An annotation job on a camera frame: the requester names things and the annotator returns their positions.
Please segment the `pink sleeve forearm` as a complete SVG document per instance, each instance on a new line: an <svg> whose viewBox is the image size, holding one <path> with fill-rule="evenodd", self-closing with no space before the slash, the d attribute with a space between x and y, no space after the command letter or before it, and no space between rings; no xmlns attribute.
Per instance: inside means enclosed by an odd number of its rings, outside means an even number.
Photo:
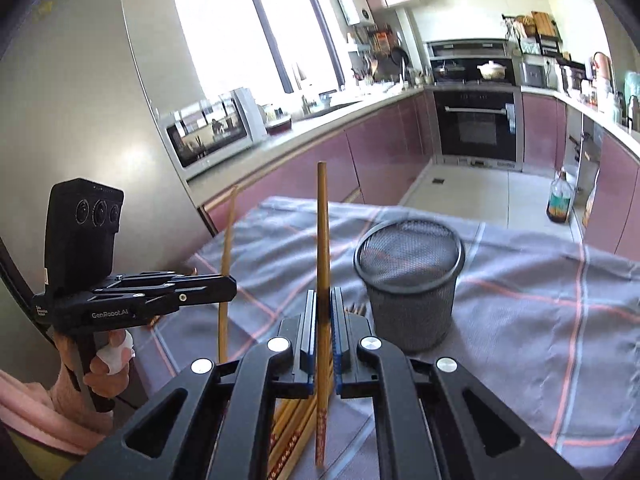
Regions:
<svg viewBox="0 0 640 480"><path fill-rule="evenodd" d="M105 438L55 411L42 385L23 384L6 372L1 372L1 421L24 437L75 455L86 455Z"/></svg>

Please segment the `left hand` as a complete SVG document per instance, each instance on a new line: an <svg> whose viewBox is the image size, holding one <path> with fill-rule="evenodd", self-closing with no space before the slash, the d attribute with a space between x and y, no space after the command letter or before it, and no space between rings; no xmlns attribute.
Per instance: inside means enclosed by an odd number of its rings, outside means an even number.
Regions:
<svg viewBox="0 0 640 480"><path fill-rule="evenodd" d="M97 412L91 401L85 401L75 386L75 380L105 399L114 399L123 393L129 385L129 361L132 357L132 349L125 344L126 337L124 330L109 332L108 360L104 361L103 356L95 356L88 372L80 376L81 370L75 370L76 344L70 337L53 333L55 347L61 358L60 374L49 390L55 411L99 434L107 434L113 428L113 413Z"/></svg>

